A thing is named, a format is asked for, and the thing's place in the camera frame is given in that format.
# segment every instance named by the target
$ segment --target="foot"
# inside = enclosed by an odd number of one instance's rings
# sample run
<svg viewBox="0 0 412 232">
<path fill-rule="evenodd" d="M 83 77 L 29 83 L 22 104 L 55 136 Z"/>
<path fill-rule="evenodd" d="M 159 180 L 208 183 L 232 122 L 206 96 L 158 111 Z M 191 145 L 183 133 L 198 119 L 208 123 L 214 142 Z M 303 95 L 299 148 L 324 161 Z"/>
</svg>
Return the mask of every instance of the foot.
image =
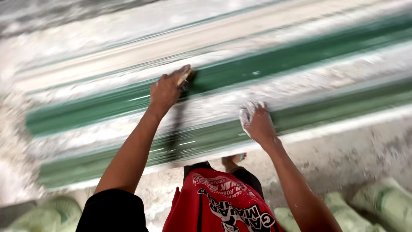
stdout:
<svg viewBox="0 0 412 232">
<path fill-rule="evenodd" d="M 231 173 L 233 169 L 239 167 L 237 163 L 241 162 L 244 159 L 246 159 L 246 153 L 236 154 L 233 156 L 223 157 L 222 164 L 225 167 L 226 172 Z"/>
</svg>

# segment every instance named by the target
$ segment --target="hand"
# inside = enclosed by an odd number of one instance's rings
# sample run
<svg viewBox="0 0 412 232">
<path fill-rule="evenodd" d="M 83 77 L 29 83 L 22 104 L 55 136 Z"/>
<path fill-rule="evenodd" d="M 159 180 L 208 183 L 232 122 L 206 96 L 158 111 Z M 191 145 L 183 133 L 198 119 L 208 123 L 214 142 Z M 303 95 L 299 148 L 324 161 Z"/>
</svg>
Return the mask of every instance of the hand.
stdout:
<svg viewBox="0 0 412 232">
<path fill-rule="evenodd" d="M 275 127 L 270 119 L 267 107 L 263 103 L 251 102 L 251 109 L 241 109 L 240 122 L 243 130 L 262 147 L 281 144 L 276 136 Z"/>
<path fill-rule="evenodd" d="M 178 88 L 177 83 L 189 70 L 190 64 L 187 64 L 169 75 L 163 74 L 150 87 L 150 105 L 147 111 L 161 120 L 180 97 L 182 90 Z"/>
</svg>

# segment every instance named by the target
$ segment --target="concrete floor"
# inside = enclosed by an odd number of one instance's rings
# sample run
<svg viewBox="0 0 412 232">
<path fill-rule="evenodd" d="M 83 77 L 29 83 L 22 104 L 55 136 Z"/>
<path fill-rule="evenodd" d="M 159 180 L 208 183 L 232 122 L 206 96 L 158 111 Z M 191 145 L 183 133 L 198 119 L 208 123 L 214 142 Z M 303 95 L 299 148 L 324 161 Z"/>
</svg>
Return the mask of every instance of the concrete floor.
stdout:
<svg viewBox="0 0 412 232">
<path fill-rule="evenodd" d="M 286 144 L 286 151 L 306 177 L 314 192 L 342 191 L 346 194 L 368 181 L 394 177 L 412 189 L 412 118 Z M 220 159 L 210 161 L 223 171 Z M 276 170 L 263 150 L 248 153 L 241 163 L 261 181 L 270 208 L 287 206 Z M 136 194 L 145 205 L 149 231 L 161 231 L 170 211 L 176 187 L 182 187 L 183 168 L 144 175 Z M 84 206 L 94 188 L 69 193 Z"/>
</svg>

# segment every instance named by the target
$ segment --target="left hand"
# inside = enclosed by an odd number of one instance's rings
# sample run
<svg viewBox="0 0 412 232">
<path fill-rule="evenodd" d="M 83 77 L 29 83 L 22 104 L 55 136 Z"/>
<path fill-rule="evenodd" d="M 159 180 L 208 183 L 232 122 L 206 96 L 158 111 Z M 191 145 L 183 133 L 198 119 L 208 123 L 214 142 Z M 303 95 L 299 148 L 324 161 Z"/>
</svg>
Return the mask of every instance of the left hand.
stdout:
<svg viewBox="0 0 412 232">
<path fill-rule="evenodd" d="M 150 88 L 150 105 L 147 110 L 162 119 L 179 99 L 182 90 L 178 88 L 177 82 L 189 70 L 190 64 L 187 64 L 169 75 L 163 74 Z"/>
</svg>

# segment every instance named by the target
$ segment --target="green corrugated sheet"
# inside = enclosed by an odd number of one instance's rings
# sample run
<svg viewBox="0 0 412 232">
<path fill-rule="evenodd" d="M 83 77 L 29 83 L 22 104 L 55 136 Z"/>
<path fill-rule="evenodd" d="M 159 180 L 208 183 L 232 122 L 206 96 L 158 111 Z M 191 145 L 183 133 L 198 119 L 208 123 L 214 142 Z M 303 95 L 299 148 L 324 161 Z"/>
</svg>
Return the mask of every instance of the green corrugated sheet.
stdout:
<svg viewBox="0 0 412 232">
<path fill-rule="evenodd" d="M 271 116 L 281 135 L 410 103 L 412 77 L 372 87 L 348 87 L 332 95 L 272 111 Z M 192 159 L 247 140 L 250 138 L 244 134 L 237 119 L 186 128 L 176 135 L 160 135 L 152 144 L 153 152 L 149 154 L 147 167 Z M 38 180 L 46 188 L 56 188 L 99 178 L 119 146 L 45 163 L 41 166 Z"/>
<path fill-rule="evenodd" d="M 405 14 L 344 31 L 236 57 L 198 68 L 188 97 L 221 87 L 300 68 L 325 59 L 365 52 L 412 38 L 412 18 Z M 35 136 L 48 135 L 100 122 L 149 104 L 155 79 L 85 98 L 43 107 L 29 113 L 27 128 Z"/>
</svg>

